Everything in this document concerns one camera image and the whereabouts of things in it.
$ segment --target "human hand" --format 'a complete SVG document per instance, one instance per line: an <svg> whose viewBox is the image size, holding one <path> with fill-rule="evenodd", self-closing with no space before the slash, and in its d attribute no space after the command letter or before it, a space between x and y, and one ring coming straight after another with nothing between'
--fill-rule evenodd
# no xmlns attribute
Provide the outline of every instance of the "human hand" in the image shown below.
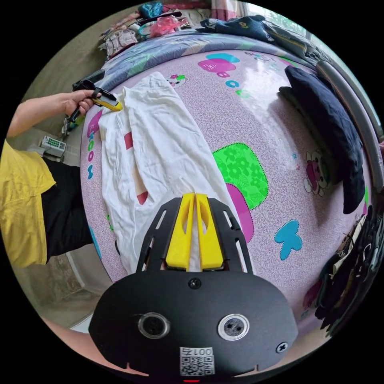
<svg viewBox="0 0 384 384"><path fill-rule="evenodd" d="M64 112L71 116L76 108L80 107L80 114L85 115L89 109L93 106L93 101L90 97L93 94L93 90L79 90L66 94L68 98L64 101Z"/></svg>

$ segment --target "yellow shirt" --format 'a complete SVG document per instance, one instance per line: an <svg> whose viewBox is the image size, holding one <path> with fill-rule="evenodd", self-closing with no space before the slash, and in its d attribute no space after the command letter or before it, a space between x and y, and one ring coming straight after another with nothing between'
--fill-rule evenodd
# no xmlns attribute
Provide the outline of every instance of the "yellow shirt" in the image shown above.
<svg viewBox="0 0 384 384"><path fill-rule="evenodd" d="M55 181L37 152L17 151L4 142L0 159L0 227L11 263L46 264L47 243L41 194Z"/></svg>

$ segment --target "human arm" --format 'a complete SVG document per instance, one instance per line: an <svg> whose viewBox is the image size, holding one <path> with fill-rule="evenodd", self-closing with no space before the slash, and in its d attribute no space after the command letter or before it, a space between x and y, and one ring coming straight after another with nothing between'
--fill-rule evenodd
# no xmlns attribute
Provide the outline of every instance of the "human arm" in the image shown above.
<svg viewBox="0 0 384 384"><path fill-rule="evenodd" d="M26 100L17 107L7 137L17 136L35 124L61 113L70 116L77 105L80 106L80 113L86 114L93 105L89 99L92 93L93 90L80 90Z"/></svg>
<svg viewBox="0 0 384 384"><path fill-rule="evenodd" d="M45 322L45 324L51 329L51 331L56 334L56 336L63 341L65 344L68 345L72 350L80 354L81 356L95 362L98 364L101 364L107 368L115 369L121 372L126 372L133 375L141 375L141 376L148 376L145 373L135 371L131 368L129 368L129 365L127 364L126 369L122 369L120 367L117 367L116 365L110 363L99 352L97 349L95 343L93 342L91 336L89 333L83 333L78 331L73 331L71 329L65 329L63 327L60 327L57 324L52 323L51 321L45 319L42 317L42 320Z"/></svg>

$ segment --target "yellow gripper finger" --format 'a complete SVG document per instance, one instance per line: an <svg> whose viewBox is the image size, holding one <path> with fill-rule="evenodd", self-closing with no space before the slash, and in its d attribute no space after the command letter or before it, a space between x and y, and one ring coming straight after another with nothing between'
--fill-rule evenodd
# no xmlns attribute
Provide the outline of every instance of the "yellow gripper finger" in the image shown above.
<svg viewBox="0 0 384 384"><path fill-rule="evenodd" d="M189 269L194 197L194 193L187 193L183 195L181 200L179 213L176 218L167 257L165 259L168 268L182 269L185 271Z"/></svg>
<svg viewBox="0 0 384 384"><path fill-rule="evenodd" d="M123 106L118 101L114 105L112 105L111 102L100 100L100 99L93 99L93 101L96 102L97 104L102 105L103 107L108 108L112 112L118 112L123 109Z"/></svg>
<svg viewBox="0 0 384 384"><path fill-rule="evenodd" d="M197 229L199 234L200 269L220 269L223 265L223 255L217 238L216 228L209 207L207 195L196 194Z"/></svg>

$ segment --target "bed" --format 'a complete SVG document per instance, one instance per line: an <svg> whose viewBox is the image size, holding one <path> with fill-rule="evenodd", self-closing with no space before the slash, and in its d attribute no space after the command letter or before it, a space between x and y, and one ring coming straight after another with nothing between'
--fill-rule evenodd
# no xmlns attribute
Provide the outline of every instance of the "bed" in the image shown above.
<svg viewBox="0 0 384 384"><path fill-rule="evenodd" d="M119 93L123 86L132 87L158 71L175 87L227 183L254 273L283 292L303 335L320 324L310 305L320 271L372 203L383 176L376 152L369 158L365 152L365 198L349 215L343 214L342 184L321 184L316 191L306 188L308 164L322 155L297 111L278 95L281 86L289 85L286 66L316 73L314 66L274 45L188 30L127 49L106 62L105 77L96 85ZM95 106L84 123L82 191L95 247L116 282L127 272L102 197L100 116ZM364 145L369 142L374 147L374 133L363 126L363 118L358 120ZM132 139L125 139L128 149ZM326 170L320 168L319 177L322 172ZM137 199L144 202L146 198L142 186ZM282 237L289 238L289 252L282 249Z"/></svg>

